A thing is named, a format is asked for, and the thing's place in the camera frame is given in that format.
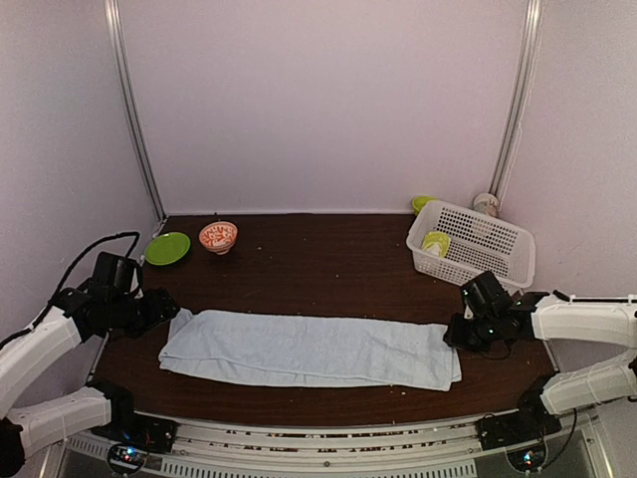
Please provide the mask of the white perforated plastic basket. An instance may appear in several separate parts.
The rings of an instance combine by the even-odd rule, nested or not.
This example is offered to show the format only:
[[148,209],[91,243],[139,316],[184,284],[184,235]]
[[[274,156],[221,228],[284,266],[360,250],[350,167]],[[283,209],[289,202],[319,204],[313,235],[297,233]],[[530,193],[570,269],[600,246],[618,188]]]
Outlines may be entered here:
[[[421,249],[430,231],[451,237],[445,258]],[[417,272],[454,285],[485,271],[492,271],[510,292],[527,289],[533,282],[535,243],[527,230],[445,201],[432,201],[422,209],[409,229],[406,246]]]

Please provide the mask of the green white patterned towel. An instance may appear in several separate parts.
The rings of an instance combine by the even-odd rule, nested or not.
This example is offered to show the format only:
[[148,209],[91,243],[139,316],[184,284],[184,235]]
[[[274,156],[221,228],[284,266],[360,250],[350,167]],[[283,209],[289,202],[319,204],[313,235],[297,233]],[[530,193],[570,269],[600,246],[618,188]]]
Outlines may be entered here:
[[451,237],[440,231],[430,231],[423,239],[421,249],[435,257],[445,258],[451,248]]

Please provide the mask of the light blue towel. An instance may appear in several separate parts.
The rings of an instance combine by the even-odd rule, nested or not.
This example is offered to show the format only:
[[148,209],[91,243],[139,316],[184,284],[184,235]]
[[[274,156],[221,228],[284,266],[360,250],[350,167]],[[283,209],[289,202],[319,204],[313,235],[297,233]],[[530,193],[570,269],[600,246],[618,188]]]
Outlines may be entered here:
[[181,310],[158,354],[165,370],[269,387],[402,385],[447,392],[461,381],[443,325]]

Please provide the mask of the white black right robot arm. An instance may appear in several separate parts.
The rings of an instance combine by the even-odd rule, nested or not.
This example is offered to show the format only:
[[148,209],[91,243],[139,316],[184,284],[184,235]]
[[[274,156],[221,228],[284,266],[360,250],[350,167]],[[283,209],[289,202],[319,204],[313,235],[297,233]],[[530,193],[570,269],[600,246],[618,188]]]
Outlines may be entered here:
[[566,413],[636,398],[636,297],[591,298],[464,289],[467,312],[456,314],[444,334],[447,345],[475,354],[494,344],[543,342],[555,355],[557,371],[537,378],[517,409],[479,420],[483,448],[541,439],[556,433]]

